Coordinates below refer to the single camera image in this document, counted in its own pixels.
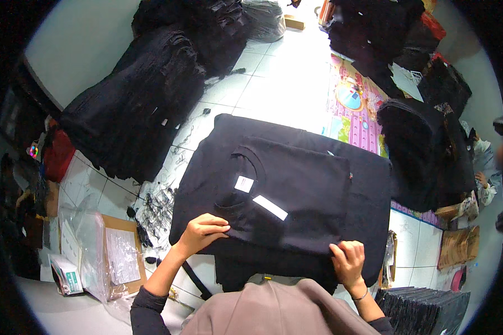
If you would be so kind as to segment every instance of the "human hand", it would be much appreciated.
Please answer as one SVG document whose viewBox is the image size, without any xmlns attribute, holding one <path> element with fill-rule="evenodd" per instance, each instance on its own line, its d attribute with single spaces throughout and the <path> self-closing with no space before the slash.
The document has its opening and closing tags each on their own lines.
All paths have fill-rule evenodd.
<svg viewBox="0 0 503 335">
<path fill-rule="evenodd" d="M 365 260 L 363 243 L 341 241 L 339 245 L 330 245 L 330 249 L 334 253 L 331 261 L 334 263 L 337 278 L 347 291 L 351 293 L 352 289 L 362 285 L 365 286 L 362 278 L 362 268 Z"/>
<path fill-rule="evenodd" d="M 222 218 L 211 214 L 202 214 L 188 222 L 186 230 L 173 246 L 179 253 L 188 258 L 219 238 L 228 238 L 224 232 L 231 227 Z"/>
<path fill-rule="evenodd" d="M 478 180 L 479 183 L 481 183 L 481 185 L 483 185 L 484 188 L 488 187 L 488 180 L 487 180 L 487 178 L 486 178 L 486 176 L 484 175 L 483 172 L 478 171 L 475 174 L 475 179 Z"/>
</svg>

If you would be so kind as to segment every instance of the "sticker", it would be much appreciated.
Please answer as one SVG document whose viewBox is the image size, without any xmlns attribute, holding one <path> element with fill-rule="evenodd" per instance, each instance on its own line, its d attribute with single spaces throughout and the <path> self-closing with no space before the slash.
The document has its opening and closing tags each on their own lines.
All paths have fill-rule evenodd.
<svg viewBox="0 0 503 335">
<path fill-rule="evenodd" d="M 268 199 L 266 199 L 263 196 L 258 196 L 256 198 L 254 198 L 253 201 L 255 201 L 257 204 L 260 204 L 261 206 L 263 206 L 265 209 L 270 211 L 276 217 L 282 219 L 282 221 L 285 220 L 285 218 L 287 217 L 286 211 L 282 210 L 281 208 L 279 208 L 275 204 L 272 204 L 272 202 L 270 202 Z"/>
<path fill-rule="evenodd" d="M 252 189 L 253 179 L 239 176 L 236 180 L 235 189 L 249 193 Z"/>
</svg>

